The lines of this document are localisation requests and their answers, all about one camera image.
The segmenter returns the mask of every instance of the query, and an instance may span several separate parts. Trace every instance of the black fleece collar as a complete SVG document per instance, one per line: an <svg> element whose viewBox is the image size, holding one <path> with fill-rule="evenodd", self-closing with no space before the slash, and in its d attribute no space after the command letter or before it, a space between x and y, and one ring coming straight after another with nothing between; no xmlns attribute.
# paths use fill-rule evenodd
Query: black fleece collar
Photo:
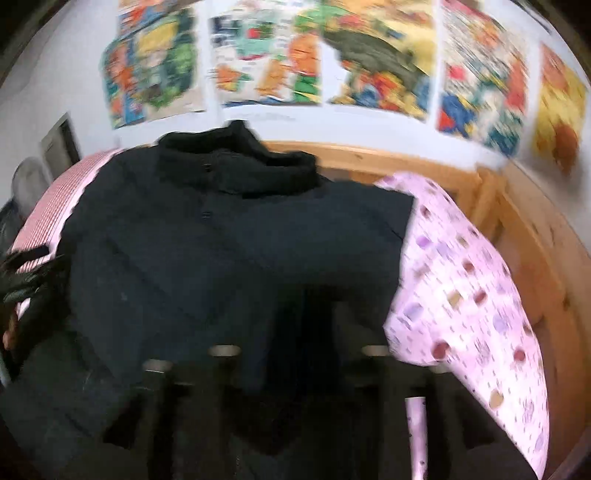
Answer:
<svg viewBox="0 0 591 480"><path fill-rule="evenodd" d="M255 195L289 195L319 185L315 156L270 152L242 120L208 132L170 133L156 148L158 174L176 184Z"/></svg>

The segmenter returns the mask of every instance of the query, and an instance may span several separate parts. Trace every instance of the pink striped fabric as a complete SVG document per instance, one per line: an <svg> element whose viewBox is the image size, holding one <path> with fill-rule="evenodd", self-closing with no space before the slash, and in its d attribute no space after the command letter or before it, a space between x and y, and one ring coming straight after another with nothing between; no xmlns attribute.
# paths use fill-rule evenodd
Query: pink striped fabric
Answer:
<svg viewBox="0 0 591 480"><path fill-rule="evenodd" d="M48 245L50 255L25 264L23 271L31 270L55 255L64 223L72 214L84 189L95 179L100 168L119 152L120 150L112 150L90 155L51 184L12 246L12 250L30 250L39 245Z"/></svg>

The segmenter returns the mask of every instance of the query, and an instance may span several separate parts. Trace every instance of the wooden headboard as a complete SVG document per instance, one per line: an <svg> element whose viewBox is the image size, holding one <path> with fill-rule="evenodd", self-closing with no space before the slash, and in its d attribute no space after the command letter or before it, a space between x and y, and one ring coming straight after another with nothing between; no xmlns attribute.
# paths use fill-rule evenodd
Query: wooden headboard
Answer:
<svg viewBox="0 0 591 480"><path fill-rule="evenodd" d="M270 150L302 150L319 159L328 177L373 183L396 171L436 181L493 243L511 275L544 359L550 412L545 476L565 460L587 424L586 352L567 288L532 222L509 196L507 179L485 168L459 170L418 157L367 148L308 142L266 142Z"/></svg>

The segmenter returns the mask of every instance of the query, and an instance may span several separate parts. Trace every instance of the bed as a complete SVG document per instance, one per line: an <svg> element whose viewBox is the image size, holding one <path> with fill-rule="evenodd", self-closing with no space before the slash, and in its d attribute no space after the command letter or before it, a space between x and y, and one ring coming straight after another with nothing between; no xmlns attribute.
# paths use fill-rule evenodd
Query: bed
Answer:
<svg viewBox="0 0 591 480"><path fill-rule="evenodd" d="M544 477L548 478L564 465L587 424L586 348L574 309L581 295L573 301L572 289L567 288L551 258L556 255L549 253L535 224L509 196L508 179L515 177L485 168L463 171L417 157L366 148L282 141L270 141L266 145L274 151L303 150L316 155L322 173L329 178L372 184L396 172L410 171L432 179L449 194L499 251L517 286L543 356L550 417ZM15 246L24 249L49 243L55 249L61 226L84 186L116 153L88 157L56 180Z"/></svg>

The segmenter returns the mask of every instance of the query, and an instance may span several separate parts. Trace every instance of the white wall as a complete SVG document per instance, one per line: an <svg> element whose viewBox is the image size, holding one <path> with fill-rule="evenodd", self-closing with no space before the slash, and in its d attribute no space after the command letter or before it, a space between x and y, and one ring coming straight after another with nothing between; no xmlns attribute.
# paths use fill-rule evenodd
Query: white wall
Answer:
<svg viewBox="0 0 591 480"><path fill-rule="evenodd" d="M420 155L460 168L485 164L493 168L506 162L503 156L475 142L440 134L435 129L443 63L437 55L436 82L431 89L431 115L423 123L392 112L373 111L342 105L242 106L221 109L211 80L204 82L206 112L188 113L159 121L111 129L99 70L101 55L116 35L118 0L72 0L33 38L4 85L0 88L0 203L10 196L10 182L16 166L28 156L41 157L40 141L64 113L69 113L81 155L113 147L133 147L155 141L169 131L202 131L232 118L244 118L266 140L335 142ZM518 161L565 212L587 248L591 250L591 124L584 126L580 171L566 188L553 171L530 158L534 120L540 84L540 48L544 41L582 79L584 73L574 55L555 31L548 33L533 18L509 0L486 0L486 13L501 24L521 32L527 39L530 71L527 124ZM199 22L199 60L207 76L212 58L207 33L208 17L217 0L196 4ZM444 29L436 15L439 39ZM327 100L339 79L334 55L324 46L323 95ZM587 110L591 109L591 99Z"/></svg>

